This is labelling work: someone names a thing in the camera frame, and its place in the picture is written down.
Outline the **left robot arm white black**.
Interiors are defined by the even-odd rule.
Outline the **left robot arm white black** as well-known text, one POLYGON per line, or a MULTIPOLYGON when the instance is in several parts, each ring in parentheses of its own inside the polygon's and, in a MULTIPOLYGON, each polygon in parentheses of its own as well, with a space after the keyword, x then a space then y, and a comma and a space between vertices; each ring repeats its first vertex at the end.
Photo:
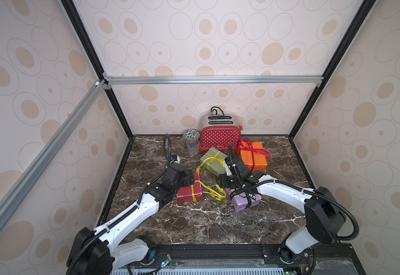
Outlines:
POLYGON ((165 173, 147 183, 139 198, 115 218, 91 230, 87 227, 75 236, 67 260, 68 275, 109 275, 130 263, 144 260, 151 245, 137 238, 122 241, 148 217, 169 204, 182 187, 194 184, 194 173, 180 163, 171 163, 165 173))

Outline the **yellow ribbon of red box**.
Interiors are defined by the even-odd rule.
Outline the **yellow ribbon of red box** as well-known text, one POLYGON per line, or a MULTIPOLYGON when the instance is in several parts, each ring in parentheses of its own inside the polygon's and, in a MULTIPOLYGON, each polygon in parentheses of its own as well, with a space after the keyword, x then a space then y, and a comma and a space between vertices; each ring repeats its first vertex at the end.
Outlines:
POLYGON ((216 184, 216 189, 212 189, 209 186, 206 186, 204 183, 202 183, 201 181, 194 181, 194 183, 199 183, 202 187, 204 187, 205 189, 207 189, 207 191, 205 192, 206 194, 211 195, 214 199, 218 200, 218 201, 222 201, 224 198, 226 198, 226 192, 224 189, 222 189, 218 184, 216 184))

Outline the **red gift box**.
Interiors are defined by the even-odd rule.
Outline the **red gift box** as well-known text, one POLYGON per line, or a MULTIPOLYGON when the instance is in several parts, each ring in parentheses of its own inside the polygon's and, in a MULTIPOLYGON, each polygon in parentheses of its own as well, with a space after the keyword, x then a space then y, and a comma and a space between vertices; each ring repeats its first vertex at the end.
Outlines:
POLYGON ((202 185, 199 173, 194 173, 194 184, 182 187, 177 193, 177 204, 183 205, 188 202, 203 201, 202 185))

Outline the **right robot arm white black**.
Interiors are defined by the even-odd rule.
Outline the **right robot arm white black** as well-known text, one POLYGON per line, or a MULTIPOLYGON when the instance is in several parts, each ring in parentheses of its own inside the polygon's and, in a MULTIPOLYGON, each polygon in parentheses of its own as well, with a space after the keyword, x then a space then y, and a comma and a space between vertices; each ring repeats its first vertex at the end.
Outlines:
POLYGON ((222 165, 226 171, 223 187, 233 190, 231 197, 245 194, 250 204, 257 194, 269 196, 304 213, 305 226, 287 235, 280 244, 278 254, 284 262, 292 262, 317 244, 351 241, 359 235, 358 221, 328 189, 298 187, 262 171, 251 172, 239 157, 227 157, 222 165))

